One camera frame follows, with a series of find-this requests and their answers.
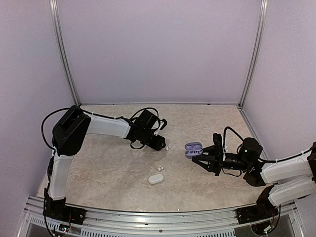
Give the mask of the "white earbud charging case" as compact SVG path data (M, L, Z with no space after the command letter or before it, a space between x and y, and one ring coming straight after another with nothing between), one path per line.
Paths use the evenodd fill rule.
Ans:
M159 184L161 182L164 181L164 176L162 174L155 174L155 175L151 175L149 178L148 178L148 182L149 184L151 185L155 185L155 184Z

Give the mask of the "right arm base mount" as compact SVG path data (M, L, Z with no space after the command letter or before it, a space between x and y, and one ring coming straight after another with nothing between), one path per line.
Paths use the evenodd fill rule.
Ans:
M279 214L278 207L273 206L268 200L269 193L273 187L273 185L266 187L254 205L241 207L236 210L239 224L259 221Z

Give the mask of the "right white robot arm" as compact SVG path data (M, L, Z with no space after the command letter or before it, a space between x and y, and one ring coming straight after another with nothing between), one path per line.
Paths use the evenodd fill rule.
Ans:
M316 192L316 146L289 158L261 160L262 146L254 138L245 138L237 153L226 153L222 136L213 135L213 145L201 143L185 145L185 156L208 172L219 176L224 169L237 170L253 187L268 185L261 196L264 200L253 207L257 219L268 215L272 206L309 196Z

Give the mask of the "purple clip earbud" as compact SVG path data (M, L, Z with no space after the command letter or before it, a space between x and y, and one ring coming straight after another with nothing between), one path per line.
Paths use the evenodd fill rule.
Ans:
M201 154L202 153L202 149L192 149L190 150L190 154Z

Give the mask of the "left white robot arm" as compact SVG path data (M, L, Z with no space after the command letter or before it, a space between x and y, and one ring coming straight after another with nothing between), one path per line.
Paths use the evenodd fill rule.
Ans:
M74 156L82 148L88 134L114 136L139 142L155 151L165 148L165 138L159 132L167 126L166 119L160 119L155 108L147 107L137 111L131 118L110 117L83 110L78 106L64 108L64 115L52 130L52 157L47 168L48 185L44 196L52 201L50 212L63 220L69 215L65 202L66 183Z

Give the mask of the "purple earbud charging case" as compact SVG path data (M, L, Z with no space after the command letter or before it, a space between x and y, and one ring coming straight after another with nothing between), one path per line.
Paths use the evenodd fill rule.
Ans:
M191 142L185 145L186 158L192 159L192 157L200 156L202 153L202 144L200 142Z

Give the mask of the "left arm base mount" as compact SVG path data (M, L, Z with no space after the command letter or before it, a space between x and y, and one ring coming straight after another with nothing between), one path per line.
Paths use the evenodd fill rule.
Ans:
M82 225L86 210L79 207L66 205L66 198L53 200L48 194L48 188L44 189L44 210L43 216L69 224Z

